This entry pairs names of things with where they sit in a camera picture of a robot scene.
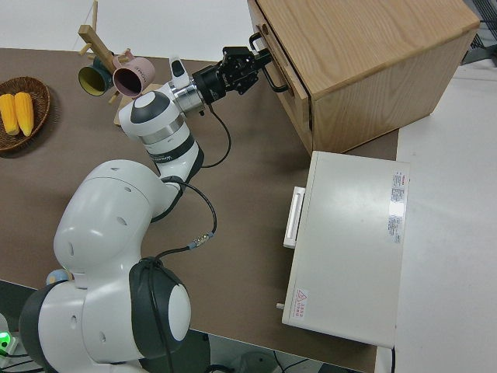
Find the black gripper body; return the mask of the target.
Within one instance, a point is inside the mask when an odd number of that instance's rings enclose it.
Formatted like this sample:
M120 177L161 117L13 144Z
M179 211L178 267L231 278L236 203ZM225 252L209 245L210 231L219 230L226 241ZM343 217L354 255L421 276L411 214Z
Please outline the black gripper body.
M221 77L227 92L243 95L259 80L255 55L247 47L224 47L222 53L217 76Z

